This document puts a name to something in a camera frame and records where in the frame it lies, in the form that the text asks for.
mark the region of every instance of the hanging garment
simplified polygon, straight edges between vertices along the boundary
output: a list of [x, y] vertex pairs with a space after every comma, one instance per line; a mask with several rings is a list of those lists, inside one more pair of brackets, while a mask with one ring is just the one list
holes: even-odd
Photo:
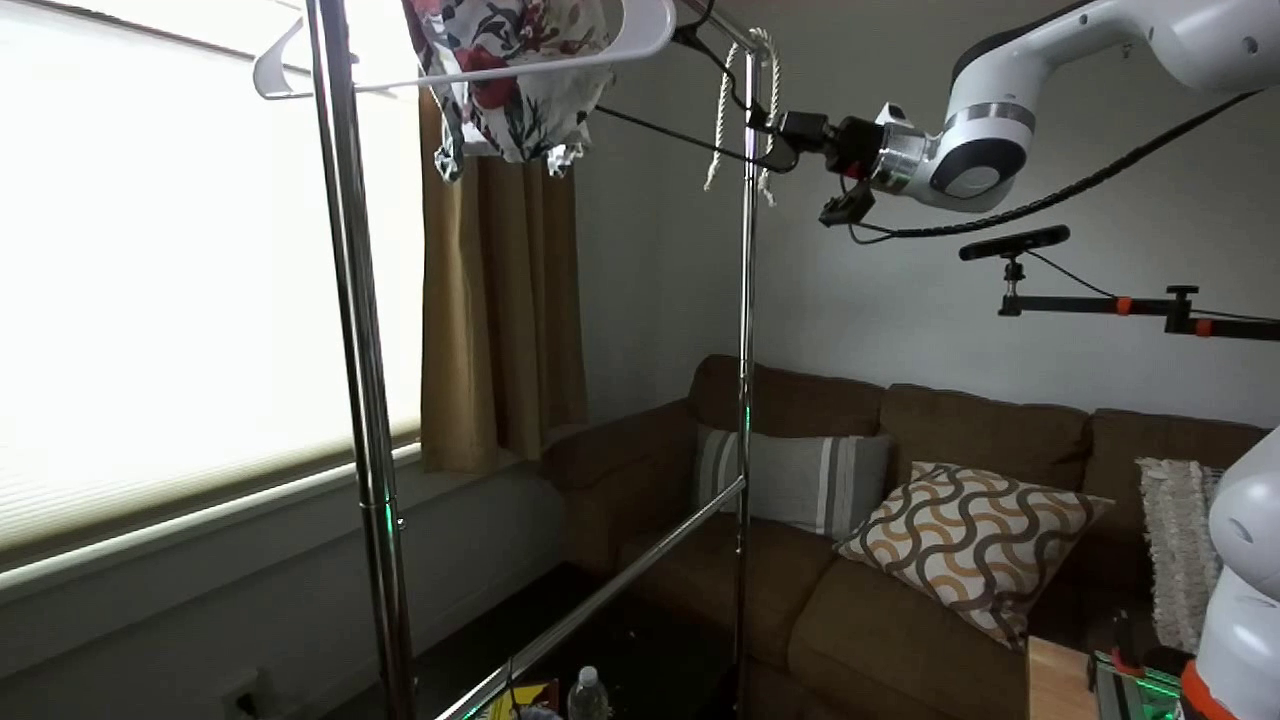
[[546, 161], [569, 171], [586, 148], [586, 115], [613, 71], [604, 62], [520, 71], [606, 45], [599, 0], [403, 0], [412, 45], [431, 71], [511, 67], [496, 80], [431, 85], [443, 115], [435, 171], [454, 178], [468, 152], [509, 163]]

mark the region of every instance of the white hanger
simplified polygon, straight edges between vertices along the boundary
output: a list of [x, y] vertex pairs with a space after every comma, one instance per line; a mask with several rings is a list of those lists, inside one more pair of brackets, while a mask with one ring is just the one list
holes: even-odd
[[[528, 74], [528, 71], [569, 71], [569, 67], [586, 67], [586, 62], [622, 62], [622, 59], [656, 57], [671, 39], [677, 0], [621, 0], [621, 9], [622, 9], [621, 32], [599, 53], [581, 53], [581, 57], [558, 57], [558, 59], [528, 59], [528, 62], [509, 62], [509, 67], [477, 67], [477, 71], [419, 71], [409, 80], [354, 85], [354, 90], [454, 85], [454, 80], [498, 80], [498, 74]], [[293, 89], [287, 67], [282, 67], [282, 48], [301, 32], [304, 32], [304, 16], [296, 16], [293, 27], [252, 59], [252, 89], [264, 101], [310, 96], [310, 89]]]

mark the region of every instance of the robotic arm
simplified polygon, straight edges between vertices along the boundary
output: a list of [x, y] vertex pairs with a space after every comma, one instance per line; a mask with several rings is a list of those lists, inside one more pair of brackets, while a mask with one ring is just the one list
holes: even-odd
[[1060, 62], [1117, 45], [1149, 45], [1164, 71], [1191, 90], [1280, 85], [1275, 0], [1091, 0], [965, 53], [934, 134], [893, 104], [875, 125], [845, 119], [818, 132], [814, 115], [788, 115], [779, 134], [797, 152], [818, 148], [827, 167], [851, 178], [845, 221], [870, 206], [870, 187], [933, 206], [988, 211], [1029, 163], [1042, 80]]

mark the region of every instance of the throw pillow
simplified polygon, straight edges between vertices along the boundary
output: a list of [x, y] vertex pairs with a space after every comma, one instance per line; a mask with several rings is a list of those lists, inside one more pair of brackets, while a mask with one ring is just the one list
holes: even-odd
[[952, 606], [1003, 646], [1025, 646], [1029, 610], [1107, 499], [914, 459], [840, 555], [870, 564]]
[[1154, 638], [1179, 650], [1194, 650], [1202, 606], [1223, 569], [1209, 538], [1209, 505], [1216, 491], [1216, 473], [1194, 459], [1140, 457], [1136, 462], [1149, 520], [1149, 551], [1154, 569]]
[[[750, 517], [847, 535], [884, 497], [886, 437], [750, 437]], [[740, 475], [735, 432], [703, 427], [694, 505]]]

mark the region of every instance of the windowsill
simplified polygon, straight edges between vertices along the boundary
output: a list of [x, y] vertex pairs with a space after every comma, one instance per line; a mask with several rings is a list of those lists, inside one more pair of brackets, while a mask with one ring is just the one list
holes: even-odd
[[[398, 517], [438, 505], [482, 475], [424, 473], [416, 452], [394, 457]], [[55, 659], [81, 644], [223, 591], [341, 538], [358, 538], [354, 467], [310, 484], [278, 484], [233, 508], [174, 517], [96, 549], [74, 549], [0, 571], [0, 674]]]

